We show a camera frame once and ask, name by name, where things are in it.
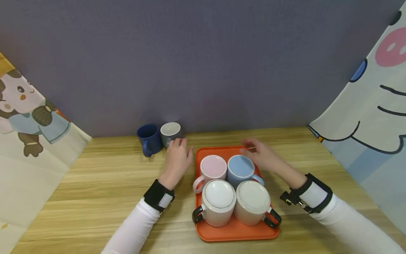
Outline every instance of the fabric banner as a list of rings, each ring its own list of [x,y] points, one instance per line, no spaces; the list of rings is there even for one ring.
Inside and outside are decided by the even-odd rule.
[[[309,127],[406,234],[406,4]]]
[[[9,253],[91,139],[0,53],[0,253]]]

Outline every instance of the wrist strap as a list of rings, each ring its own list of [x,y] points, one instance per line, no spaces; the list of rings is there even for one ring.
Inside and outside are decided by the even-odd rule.
[[[291,204],[299,204],[307,213],[320,213],[331,201],[333,197],[333,191],[327,185],[325,185],[322,181],[314,177],[312,174],[308,173],[305,175],[307,177],[307,181],[303,184],[302,187],[298,189],[291,189],[291,192],[288,193],[285,191],[281,196],[282,199],[288,206]],[[327,193],[326,198],[316,207],[312,208],[309,207],[306,202],[304,202],[299,196],[305,193],[311,186],[312,183],[318,185],[323,191]]]
[[[175,192],[168,190],[155,179],[151,187],[144,194],[144,201],[151,207],[162,213],[175,199]]]

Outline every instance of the left hand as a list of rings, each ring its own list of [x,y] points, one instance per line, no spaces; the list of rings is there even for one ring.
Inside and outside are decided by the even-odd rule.
[[[187,149],[187,139],[175,139],[169,143],[166,152],[165,168],[158,182],[168,190],[173,190],[189,169],[193,160],[193,146]]]

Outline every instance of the table surface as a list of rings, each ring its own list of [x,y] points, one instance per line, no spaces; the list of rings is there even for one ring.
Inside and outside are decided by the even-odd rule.
[[[311,172],[334,193],[383,229],[406,249],[406,238],[306,127],[194,133],[201,147],[239,145],[256,137],[271,145],[292,166]],[[61,181],[12,254],[100,253],[115,230],[156,179],[166,151],[143,157],[136,137],[94,138]],[[191,214],[194,163],[175,189],[176,199],[162,214],[145,253],[346,253],[343,246],[299,206],[279,199],[287,185],[262,171],[274,208],[283,218],[273,240],[206,243],[196,234]]]

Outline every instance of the light blue mug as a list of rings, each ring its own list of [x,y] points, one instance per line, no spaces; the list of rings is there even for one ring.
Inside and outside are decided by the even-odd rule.
[[[234,155],[227,162],[226,181],[229,182],[234,189],[243,181],[255,180],[264,186],[261,177],[254,174],[255,166],[252,160],[244,155]]]

